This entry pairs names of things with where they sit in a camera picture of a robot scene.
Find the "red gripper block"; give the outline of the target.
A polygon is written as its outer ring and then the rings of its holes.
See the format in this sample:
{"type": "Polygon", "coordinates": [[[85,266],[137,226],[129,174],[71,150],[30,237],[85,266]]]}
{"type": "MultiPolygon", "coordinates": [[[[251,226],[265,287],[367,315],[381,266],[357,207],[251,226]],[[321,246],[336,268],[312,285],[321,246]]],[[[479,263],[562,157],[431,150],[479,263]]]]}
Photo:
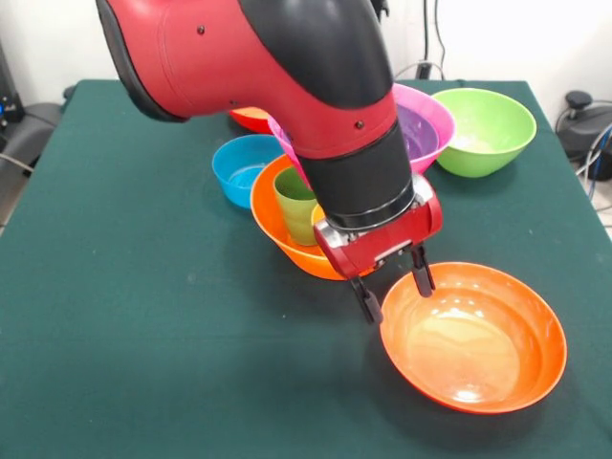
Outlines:
{"type": "Polygon", "coordinates": [[[415,200],[398,218],[374,229],[348,232],[335,229],[323,218],[314,224],[318,245],[334,270],[349,283],[368,323],[380,324],[383,313],[377,297],[362,275],[400,251],[412,257],[412,275],[421,297],[431,297],[435,283],[422,245],[443,226],[443,212],[434,188],[422,175],[413,177],[415,200]]]}

